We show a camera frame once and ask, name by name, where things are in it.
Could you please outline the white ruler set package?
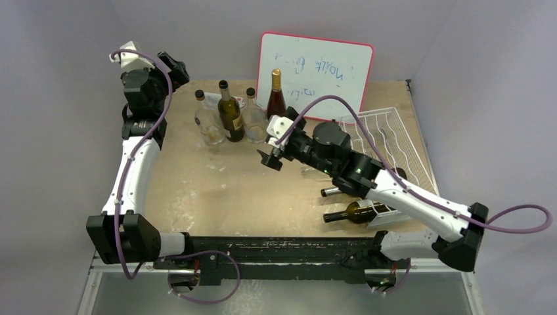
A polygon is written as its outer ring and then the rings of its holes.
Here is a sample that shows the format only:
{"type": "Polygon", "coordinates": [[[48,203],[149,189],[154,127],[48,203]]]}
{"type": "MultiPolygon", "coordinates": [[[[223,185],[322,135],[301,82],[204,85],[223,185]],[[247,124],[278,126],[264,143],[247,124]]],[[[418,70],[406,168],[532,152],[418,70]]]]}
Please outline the white ruler set package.
{"type": "MultiPolygon", "coordinates": [[[[221,100],[221,95],[217,94],[217,93],[204,93],[205,96],[205,102],[207,104],[207,106],[211,107],[211,108],[217,108],[218,102],[221,100]]],[[[232,98],[234,98],[237,102],[238,105],[240,106],[240,109],[243,109],[246,105],[244,98],[239,97],[239,96],[232,96],[232,98]]]]}

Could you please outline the clear glass bottle black cap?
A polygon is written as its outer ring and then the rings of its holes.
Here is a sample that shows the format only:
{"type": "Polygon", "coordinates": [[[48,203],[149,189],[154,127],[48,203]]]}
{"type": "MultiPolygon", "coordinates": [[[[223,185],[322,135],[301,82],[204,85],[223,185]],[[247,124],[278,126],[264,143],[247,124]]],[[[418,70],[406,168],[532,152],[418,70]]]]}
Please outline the clear glass bottle black cap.
{"type": "Polygon", "coordinates": [[[244,133],[248,141],[260,143],[267,138],[267,116],[264,109],[258,106],[256,90],[253,87],[246,89],[246,105],[242,112],[244,133]]]}

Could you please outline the brown wine bottle gold cap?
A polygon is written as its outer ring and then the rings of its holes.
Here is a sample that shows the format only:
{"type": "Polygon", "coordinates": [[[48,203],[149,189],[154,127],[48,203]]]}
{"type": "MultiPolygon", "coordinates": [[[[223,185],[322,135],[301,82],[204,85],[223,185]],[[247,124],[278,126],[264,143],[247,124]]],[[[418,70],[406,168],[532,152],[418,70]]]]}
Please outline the brown wine bottle gold cap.
{"type": "Polygon", "coordinates": [[[286,111],[284,96],[282,93],[281,70],[276,68],[271,72],[271,92],[267,104],[267,120],[272,116],[282,116],[286,111]]]}

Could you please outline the olive bottle silver cap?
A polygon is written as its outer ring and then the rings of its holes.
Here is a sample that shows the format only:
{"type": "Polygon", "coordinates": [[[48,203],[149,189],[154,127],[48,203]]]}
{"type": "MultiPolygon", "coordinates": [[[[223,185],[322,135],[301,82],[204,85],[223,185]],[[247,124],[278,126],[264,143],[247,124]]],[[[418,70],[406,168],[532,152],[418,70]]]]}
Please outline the olive bottle silver cap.
{"type": "Polygon", "coordinates": [[[238,101],[231,96],[226,80],[219,82],[219,88],[221,99],[218,102],[217,109],[225,130],[225,136],[231,142],[241,141],[244,137],[244,129],[238,101]]]}
{"type": "Polygon", "coordinates": [[[321,190],[321,196],[322,197],[330,197],[330,196],[335,196],[338,194],[343,194],[343,192],[337,188],[337,187],[331,187],[331,188],[323,188],[321,190]]]}

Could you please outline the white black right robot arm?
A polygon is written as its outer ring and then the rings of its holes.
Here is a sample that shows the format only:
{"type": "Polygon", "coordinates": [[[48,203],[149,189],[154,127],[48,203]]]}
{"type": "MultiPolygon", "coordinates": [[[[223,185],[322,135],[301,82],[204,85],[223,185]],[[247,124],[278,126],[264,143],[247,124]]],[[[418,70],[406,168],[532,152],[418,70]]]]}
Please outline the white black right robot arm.
{"type": "Polygon", "coordinates": [[[484,235],[480,225],[488,215],[485,205],[448,201],[402,179],[385,163],[353,150],[350,135],[334,121],[319,123],[308,136],[305,120],[294,123],[297,115],[288,108],[283,116],[271,117],[267,143],[273,150],[260,152],[262,164],[278,171],[282,158],[296,159],[328,175],[342,193],[382,203],[427,226],[423,232],[386,232],[368,251],[373,265],[437,257],[456,270],[474,271],[484,235]]]}

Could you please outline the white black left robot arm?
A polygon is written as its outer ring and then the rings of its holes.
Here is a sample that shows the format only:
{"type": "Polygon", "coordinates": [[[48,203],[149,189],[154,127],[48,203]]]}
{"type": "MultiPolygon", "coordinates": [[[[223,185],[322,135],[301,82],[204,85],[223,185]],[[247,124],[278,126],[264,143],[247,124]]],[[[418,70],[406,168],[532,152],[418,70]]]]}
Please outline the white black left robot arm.
{"type": "Polygon", "coordinates": [[[114,187],[100,215],[86,230],[105,264],[154,262],[170,255],[179,268],[192,266],[196,251],[184,234],[162,234],[146,218],[146,193],[160,155],[173,92],[189,82],[185,64],[162,51],[156,58],[124,48],[111,57],[120,63],[127,100],[122,109],[122,158],[114,187]]]}

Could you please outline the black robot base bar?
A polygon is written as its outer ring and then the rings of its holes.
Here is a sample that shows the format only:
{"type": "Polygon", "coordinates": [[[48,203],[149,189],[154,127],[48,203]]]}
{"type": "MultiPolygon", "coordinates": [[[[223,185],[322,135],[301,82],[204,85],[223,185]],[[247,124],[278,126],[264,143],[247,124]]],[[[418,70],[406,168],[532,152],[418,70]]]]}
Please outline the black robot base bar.
{"type": "Polygon", "coordinates": [[[156,269],[197,270],[201,285],[222,280],[336,280],[347,284],[391,287],[409,262],[393,261],[380,252],[384,236],[217,237],[189,236],[179,258],[158,259],[156,269]]]}

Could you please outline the dark olive bottle rear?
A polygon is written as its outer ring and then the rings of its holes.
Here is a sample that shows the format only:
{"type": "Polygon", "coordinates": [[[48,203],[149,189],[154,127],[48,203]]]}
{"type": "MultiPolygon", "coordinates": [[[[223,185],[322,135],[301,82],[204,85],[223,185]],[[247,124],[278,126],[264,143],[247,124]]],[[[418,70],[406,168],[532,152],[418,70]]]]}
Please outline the dark olive bottle rear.
{"type": "Polygon", "coordinates": [[[391,169],[396,175],[398,175],[399,177],[401,177],[404,180],[407,180],[407,174],[406,171],[400,167],[396,167],[396,168],[392,168],[391,169]]]}

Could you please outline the dark green bottle black cap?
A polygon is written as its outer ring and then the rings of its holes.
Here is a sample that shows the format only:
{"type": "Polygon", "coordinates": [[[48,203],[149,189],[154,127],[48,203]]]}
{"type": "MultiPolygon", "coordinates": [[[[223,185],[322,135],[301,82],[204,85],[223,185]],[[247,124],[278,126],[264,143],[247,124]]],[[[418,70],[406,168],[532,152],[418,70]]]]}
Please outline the dark green bottle black cap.
{"type": "Polygon", "coordinates": [[[355,224],[370,223],[379,214],[390,211],[383,203],[362,199],[350,203],[344,211],[326,213],[323,215],[325,223],[348,220],[355,224]]]}

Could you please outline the pink framed whiteboard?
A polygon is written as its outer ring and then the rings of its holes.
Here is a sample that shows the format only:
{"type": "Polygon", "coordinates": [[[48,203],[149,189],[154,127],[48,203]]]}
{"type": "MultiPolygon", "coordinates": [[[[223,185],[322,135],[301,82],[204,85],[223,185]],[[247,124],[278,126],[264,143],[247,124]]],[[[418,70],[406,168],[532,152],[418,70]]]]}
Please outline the pink framed whiteboard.
{"type": "Polygon", "coordinates": [[[281,71],[287,106],[301,112],[324,95],[343,98],[360,112],[370,75],[374,48],[370,44],[265,32],[261,36],[256,98],[267,106],[271,72],[281,71]]]}

